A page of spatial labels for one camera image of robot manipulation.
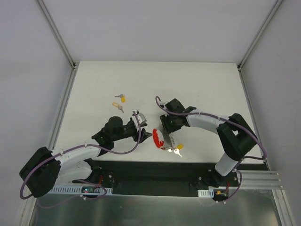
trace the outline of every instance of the metal frame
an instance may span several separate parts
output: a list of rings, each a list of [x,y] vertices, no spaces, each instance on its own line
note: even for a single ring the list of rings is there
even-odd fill
[[[55,143],[57,141],[59,129],[60,129],[62,121],[63,121],[64,112],[65,112],[67,104],[68,104],[68,99],[69,99],[69,96],[71,93],[73,82],[75,80],[78,64],[76,64],[74,62],[72,56],[70,55],[70,53],[67,49],[67,46],[66,46],[65,42],[63,41],[49,10],[46,7],[44,0],[36,0],[36,2],[45,18],[47,24],[49,25],[49,28],[50,28],[54,38],[56,39],[59,47],[61,48],[63,54],[65,55],[67,61],[69,62],[70,66],[71,66],[71,69],[72,69],[71,74],[69,76],[68,83],[65,88],[63,98],[60,102],[60,107],[59,107],[57,117],[55,119],[54,128],[53,128],[51,136],[49,138],[48,147],[50,149],[53,149],[55,146]],[[248,95],[248,92],[247,92],[247,89],[246,89],[246,86],[245,86],[245,83],[243,80],[243,75],[242,75],[241,69],[246,64],[250,54],[256,47],[256,44],[261,39],[262,35],[264,34],[265,30],[267,29],[268,25],[270,24],[271,20],[273,19],[273,17],[275,16],[276,12],[279,10],[279,8],[283,2],[284,2],[284,0],[276,0],[275,1],[272,9],[270,10],[269,14],[267,15],[266,19],[264,20],[263,24],[261,25],[259,31],[255,35],[251,45],[249,46],[247,52],[245,53],[243,59],[241,60],[241,63],[238,66],[240,78],[242,81],[242,86],[243,86],[243,89],[245,92],[249,111],[250,111],[252,121],[254,124],[255,133],[259,140],[260,140],[260,136],[259,136],[258,129],[256,126],[256,121],[254,119],[252,104],[251,104],[251,101],[250,101],[250,98],[249,98],[249,95]],[[241,189],[259,189],[259,190],[269,189],[269,190],[272,190],[282,225],[284,225],[284,226],[296,225],[294,222],[291,210],[288,206],[287,198],[285,195],[285,191],[283,190],[281,179],[277,172],[275,172],[275,171],[255,171],[255,170],[249,170],[249,171],[241,170],[241,172],[243,174],[243,181],[242,181]],[[22,203],[22,206],[20,208],[20,212],[19,212],[19,215],[18,215],[18,218],[16,221],[17,226],[27,226],[29,224],[31,217],[32,217],[33,210],[34,210],[35,201],[36,201],[35,198],[30,198],[28,200],[25,200]]]

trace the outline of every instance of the white wall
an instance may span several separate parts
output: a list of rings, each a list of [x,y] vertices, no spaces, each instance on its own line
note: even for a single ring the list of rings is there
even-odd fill
[[[301,171],[301,1],[284,1],[243,76],[269,164],[281,173],[297,225]]]
[[[46,145],[70,68],[33,0],[0,7],[0,225],[15,224],[19,171]]]
[[[239,63],[275,0],[45,0],[76,62]]]

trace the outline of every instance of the white panel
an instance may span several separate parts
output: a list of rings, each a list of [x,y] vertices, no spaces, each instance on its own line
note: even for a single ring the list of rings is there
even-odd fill
[[[49,139],[70,68],[33,0],[0,6],[0,224],[15,225],[19,171]]]
[[[275,0],[46,0],[80,60],[240,63]]]
[[[112,102],[126,96],[122,113]],[[152,132],[164,112],[155,104],[177,98],[185,106],[219,115],[240,113],[252,128],[252,120],[235,64],[175,62],[80,62],[71,91],[56,148],[83,142],[101,130],[114,115],[126,124],[132,110],[142,112]],[[224,150],[219,137],[200,128],[183,127],[173,133],[175,144],[184,144],[182,158],[173,152],[158,149],[150,137],[134,152],[126,155],[105,154],[99,160],[218,162]],[[115,142],[114,151],[129,151],[132,138]],[[256,146],[249,153],[260,157]]]
[[[284,1],[243,68],[269,164],[285,185],[296,225],[300,216],[301,1]]]

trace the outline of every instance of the table surface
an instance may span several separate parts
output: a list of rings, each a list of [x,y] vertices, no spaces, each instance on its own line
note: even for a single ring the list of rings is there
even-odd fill
[[[126,96],[121,103],[119,94]],[[132,110],[142,112],[152,132],[160,123],[155,96],[162,101],[177,98],[184,107],[195,106],[217,115],[241,114],[253,129],[236,64],[182,62],[101,62],[82,61],[71,90],[56,148],[67,148],[91,138],[108,119],[119,116],[126,124]],[[112,106],[120,103],[124,113]],[[114,161],[218,162],[224,150],[219,137],[200,128],[183,127],[173,133],[184,144],[182,158],[158,149],[150,137],[126,155],[107,153],[95,158]],[[126,152],[135,145],[132,138],[115,142],[114,151]],[[256,145],[248,155],[261,157]],[[246,163],[262,163],[245,160]]]

